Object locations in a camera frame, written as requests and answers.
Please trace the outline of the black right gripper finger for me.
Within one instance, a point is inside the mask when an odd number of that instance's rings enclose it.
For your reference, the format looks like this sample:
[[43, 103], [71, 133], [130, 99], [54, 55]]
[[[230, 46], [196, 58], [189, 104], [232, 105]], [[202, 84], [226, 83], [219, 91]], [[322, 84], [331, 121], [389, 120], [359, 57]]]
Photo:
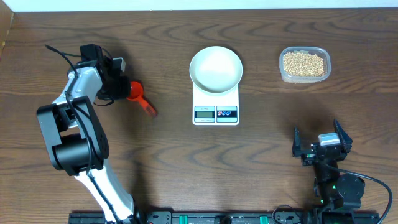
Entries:
[[353, 140], [344, 131], [344, 129], [341, 127], [340, 123], [336, 119], [333, 121], [333, 126], [335, 129], [335, 132], [337, 133], [337, 135], [340, 139], [340, 143], [343, 146], [344, 151], [350, 152], [351, 148], [352, 148]]
[[298, 127], [294, 127], [294, 140], [292, 145], [292, 156], [300, 157], [302, 154], [301, 150], [301, 139]]

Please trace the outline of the red plastic measuring scoop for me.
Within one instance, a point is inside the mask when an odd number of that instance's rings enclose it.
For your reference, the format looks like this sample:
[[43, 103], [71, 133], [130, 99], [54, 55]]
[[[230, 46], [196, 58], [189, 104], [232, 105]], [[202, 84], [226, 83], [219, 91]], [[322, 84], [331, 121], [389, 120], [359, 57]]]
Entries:
[[137, 81], [130, 82], [130, 94], [126, 97], [129, 101], [138, 102], [141, 108], [151, 117], [156, 117], [157, 112], [155, 108], [145, 99], [144, 88]]

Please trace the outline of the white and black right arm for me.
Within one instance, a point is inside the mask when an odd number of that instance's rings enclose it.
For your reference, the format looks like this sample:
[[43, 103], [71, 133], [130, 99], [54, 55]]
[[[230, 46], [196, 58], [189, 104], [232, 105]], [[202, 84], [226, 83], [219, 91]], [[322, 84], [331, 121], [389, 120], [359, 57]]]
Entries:
[[314, 192], [321, 205], [303, 214], [303, 223], [354, 223], [354, 210], [361, 206], [364, 180], [338, 170], [338, 163], [351, 151], [353, 140], [337, 120], [335, 131], [321, 134], [310, 149], [302, 149], [300, 132], [294, 128], [292, 156], [301, 158], [303, 166], [315, 172]]

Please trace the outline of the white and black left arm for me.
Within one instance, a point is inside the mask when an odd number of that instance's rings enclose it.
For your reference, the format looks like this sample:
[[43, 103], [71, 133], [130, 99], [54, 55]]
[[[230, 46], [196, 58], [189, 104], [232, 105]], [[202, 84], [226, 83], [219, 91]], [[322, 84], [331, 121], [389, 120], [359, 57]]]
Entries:
[[95, 99], [110, 105], [129, 96], [125, 65], [123, 58], [113, 58], [99, 45], [82, 45], [63, 92], [37, 110], [37, 119], [52, 165], [86, 186], [106, 223], [146, 223], [145, 213], [109, 165], [108, 140], [93, 108]]

